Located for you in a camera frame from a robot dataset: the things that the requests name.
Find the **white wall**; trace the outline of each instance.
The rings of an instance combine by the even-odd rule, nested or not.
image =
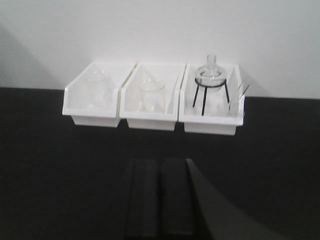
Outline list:
[[[319,0],[0,0],[0,86],[63,89],[93,60],[238,63],[251,96],[320,98]]]

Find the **black table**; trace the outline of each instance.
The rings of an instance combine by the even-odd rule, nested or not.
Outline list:
[[[0,88],[0,239],[116,238],[131,159],[169,157],[277,233],[319,239],[319,100],[247,97],[235,136],[76,126],[62,105],[61,90]]]

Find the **clear glass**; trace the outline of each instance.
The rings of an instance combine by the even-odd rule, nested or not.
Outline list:
[[[209,54],[206,64],[199,67],[195,72],[195,81],[205,87],[219,87],[220,89],[227,78],[226,71],[216,64],[217,56]]]
[[[138,86],[141,95],[143,110],[149,113],[164,113],[165,104],[165,84],[150,76],[142,81]]]
[[[111,77],[93,65],[86,76],[89,108],[107,108],[113,101]]]
[[[250,82],[247,79],[243,79],[238,89],[232,94],[231,100],[228,104],[229,115],[243,117],[244,112],[239,112],[239,102],[241,98],[245,95],[246,91],[250,86]]]

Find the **glass beaker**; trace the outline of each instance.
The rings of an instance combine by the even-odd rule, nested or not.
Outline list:
[[[90,105],[94,108],[107,108],[113,101],[111,77],[93,65],[86,76],[86,86]]]
[[[143,110],[149,113],[164,113],[165,84],[158,79],[148,77],[138,86]]]

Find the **white plastic bin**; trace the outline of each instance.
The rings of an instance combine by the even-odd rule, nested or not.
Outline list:
[[[225,88],[219,91],[214,88],[207,89],[207,97],[204,115],[201,115],[203,107],[204,87],[199,88],[196,104],[193,101],[197,89],[195,72],[200,65],[188,64],[180,91],[179,122],[184,123],[184,131],[191,133],[205,133],[218,135],[234,135],[236,127],[244,123],[245,96],[240,95],[241,76],[238,65],[222,65],[226,70],[226,84],[230,100],[236,99],[229,111]]]
[[[179,92],[185,64],[140,63],[121,93],[120,117],[130,128],[173,131],[178,121]],[[139,85],[147,78],[165,84],[164,112],[147,112],[143,108]]]
[[[134,67],[134,63],[91,63],[65,87],[62,114],[71,116],[76,125],[116,128],[121,88]],[[93,79],[94,71],[103,73],[103,80]]]

